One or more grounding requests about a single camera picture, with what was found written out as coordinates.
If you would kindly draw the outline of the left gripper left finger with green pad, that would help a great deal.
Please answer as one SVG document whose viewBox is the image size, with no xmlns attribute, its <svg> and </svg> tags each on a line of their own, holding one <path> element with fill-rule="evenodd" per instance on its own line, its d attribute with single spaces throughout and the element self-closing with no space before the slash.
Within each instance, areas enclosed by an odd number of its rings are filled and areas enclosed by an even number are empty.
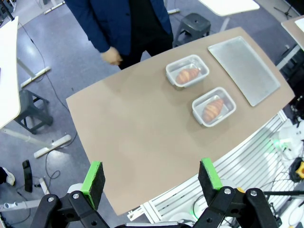
<svg viewBox="0 0 304 228">
<path fill-rule="evenodd" d="M 37 208 L 32 228 L 66 228 L 69 223 L 80 221 L 85 228 L 109 227 L 97 212 L 105 185 L 103 165 L 91 163 L 81 190 L 75 190 L 59 198 L 45 195 Z"/>
</svg>

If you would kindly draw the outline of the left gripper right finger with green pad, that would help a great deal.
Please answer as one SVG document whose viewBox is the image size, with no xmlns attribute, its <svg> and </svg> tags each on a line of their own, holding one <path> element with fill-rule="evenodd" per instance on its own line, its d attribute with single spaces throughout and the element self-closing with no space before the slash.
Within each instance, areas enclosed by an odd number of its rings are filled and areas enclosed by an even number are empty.
<svg viewBox="0 0 304 228">
<path fill-rule="evenodd" d="M 224 186 L 210 158 L 200 161 L 198 180 L 208 207 L 195 228 L 218 228 L 226 217 L 235 218 L 242 228 L 278 227 L 263 191 Z"/>
</svg>

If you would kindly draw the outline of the person's right hand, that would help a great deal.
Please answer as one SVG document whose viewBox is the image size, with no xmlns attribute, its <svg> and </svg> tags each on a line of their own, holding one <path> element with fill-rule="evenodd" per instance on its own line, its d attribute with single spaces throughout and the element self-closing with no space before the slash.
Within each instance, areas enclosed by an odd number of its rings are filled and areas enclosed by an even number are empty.
<svg viewBox="0 0 304 228">
<path fill-rule="evenodd" d="M 114 47 L 109 47 L 106 52 L 100 54 L 103 61 L 109 63 L 110 65 L 118 66 L 123 61 L 121 55 Z"/>
</svg>

